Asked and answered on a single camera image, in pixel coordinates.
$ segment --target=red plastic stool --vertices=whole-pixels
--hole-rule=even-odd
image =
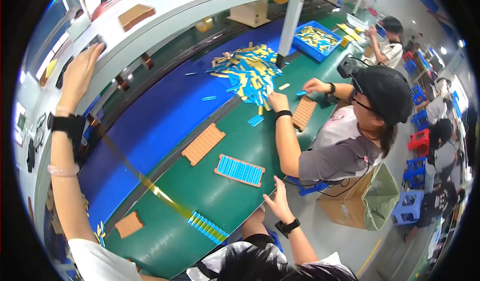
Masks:
[[[417,149],[419,157],[427,156],[430,150],[429,134],[429,129],[423,129],[416,134],[410,135],[411,141],[407,145],[408,149],[410,151]]]
[[[405,61],[413,59],[412,52],[411,51],[406,52],[405,55],[403,55],[402,59]]]

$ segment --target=workbench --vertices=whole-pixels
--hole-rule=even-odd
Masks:
[[[336,29],[335,24],[339,23],[331,17],[318,22],[331,30]],[[335,33],[345,35],[342,30]],[[283,76],[276,77],[274,81],[277,86],[290,83],[290,87],[279,91],[288,96],[290,109],[295,110],[300,100],[296,92],[312,77],[324,82],[349,82],[337,72],[339,62],[349,53],[358,57],[363,51],[353,45],[348,45],[346,49],[338,47],[320,64],[301,55],[283,68]],[[311,97],[320,103],[306,129],[297,132],[302,150],[307,149],[335,109],[334,104],[325,105],[323,94]],[[251,127],[247,121],[257,115],[257,111],[255,105],[238,104],[216,123],[217,128],[226,133],[225,137],[196,166],[192,167],[187,158],[181,157],[155,184],[172,200],[198,211],[226,232],[236,230],[263,202],[262,194],[274,191],[273,176],[285,176],[280,171],[275,146],[275,113],[264,111],[265,120]],[[264,167],[261,187],[215,174],[220,154]],[[112,230],[105,238],[106,247],[119,256],[132,259],[154,276],[173,278],[215,247],[206,236],[189,226],[185,218],[149,191],[131,207],[129,213],[132,211],[138,212],[145,226],[124,239],[120,238],[116,229]]]

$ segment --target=black fisheye border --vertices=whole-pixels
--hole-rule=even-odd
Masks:
[[[441,0],[451,14],[463,39],[472,69],[476,75],[477,89],[480,76],[480,21],[475,11],[477,0]],[[14,159],[11,146],[12,105],[15,84],[28,38],[51,0],[0,0],[1,2],[1,274],[22,280],[61,280],[43,251],[37,234],[30,224],[21,201],[15,180]],[[442,263],[435,266],[430,279],[458,278],[459,274],[474,271],[475,257],[464,254],[479,244],[474,227],[479,211],[478,184],[474,184],[465,208],[461,225]]]

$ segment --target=pink bangle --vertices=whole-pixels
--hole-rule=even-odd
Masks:
[[[59,176],[59,177],[73,177],[73,176],[76,176],[80,171],[80,167],[77,164],[74,164],[73,167],[66,170],[57,168],[49,164],[47,169],[52,176]]]
[[[73,114],[73,112],[62,106],[55,107],[55,110],[63,113]]]

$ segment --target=worker wearing black cap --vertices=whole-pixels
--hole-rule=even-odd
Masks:
[[[353,84],[323,83],[313,78],[308,93],[329,93],[348,100],[320,130],[307,151],[301,151],[287,97],[272,92],[268,101],[277,112],[275,141],[284,174],[300,180],[339,181],[362,176],[379,164],[395,139],[395,125],[406,122],[413,109],[412,93],[398,71],[385,66],[361,68]]]

